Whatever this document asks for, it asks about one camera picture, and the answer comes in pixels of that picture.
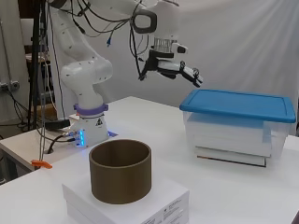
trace blue led light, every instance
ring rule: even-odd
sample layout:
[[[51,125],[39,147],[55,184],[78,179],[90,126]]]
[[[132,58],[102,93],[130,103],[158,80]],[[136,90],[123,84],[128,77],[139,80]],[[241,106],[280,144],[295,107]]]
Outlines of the blue led light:
[[[80,143],[81,143],[81,146],[84,147],[84,136],[83,136],[82,130],[80,130]]]

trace white table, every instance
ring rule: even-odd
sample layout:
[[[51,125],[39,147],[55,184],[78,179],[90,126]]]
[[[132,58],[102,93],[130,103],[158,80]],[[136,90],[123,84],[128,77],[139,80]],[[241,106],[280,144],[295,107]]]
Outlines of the white table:
[[[154,172],[190,189],[190,224],[284,224],[299,211],[295,137],[288,138],[279,162],[259,168],[196,159],[187,149],[181,112],[174,107],[130,97],[111,104],[106,119],[119,138],[151,147]],[[89,151],[0,187],[1,223],[75,223],[66,214],[61,183],[89,172]]]

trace plastic storage container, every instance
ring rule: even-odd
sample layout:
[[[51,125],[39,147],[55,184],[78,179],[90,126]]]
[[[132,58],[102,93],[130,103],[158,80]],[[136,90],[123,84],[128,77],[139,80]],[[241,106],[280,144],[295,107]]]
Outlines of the plastic storage container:
[[[192,91],[179,107],[199,157],[265,166],[279,158],[296,116],[290,98],[234,91]]]

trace blue lid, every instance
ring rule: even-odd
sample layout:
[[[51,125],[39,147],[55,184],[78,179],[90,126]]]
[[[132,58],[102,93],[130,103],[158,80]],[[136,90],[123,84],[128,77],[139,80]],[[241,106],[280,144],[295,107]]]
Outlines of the blue lid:
[[[289,97],[237,91],[196,90],[179,107],[182,111],[295,123]]]

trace white plastic box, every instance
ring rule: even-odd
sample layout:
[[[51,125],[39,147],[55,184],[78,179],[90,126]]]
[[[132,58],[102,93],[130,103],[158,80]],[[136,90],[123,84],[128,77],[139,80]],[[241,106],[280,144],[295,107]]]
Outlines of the white plastic box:
[[[199,157],[260,166],[281,156],[295,122],[289,98],[253,93],[193,91],[180,109]]]
[[[90,175],[64,183],[67,213],[78,224],[187,224],[189,191],[155,176],[149,194],[135,203],[108,204],[92,194]]]

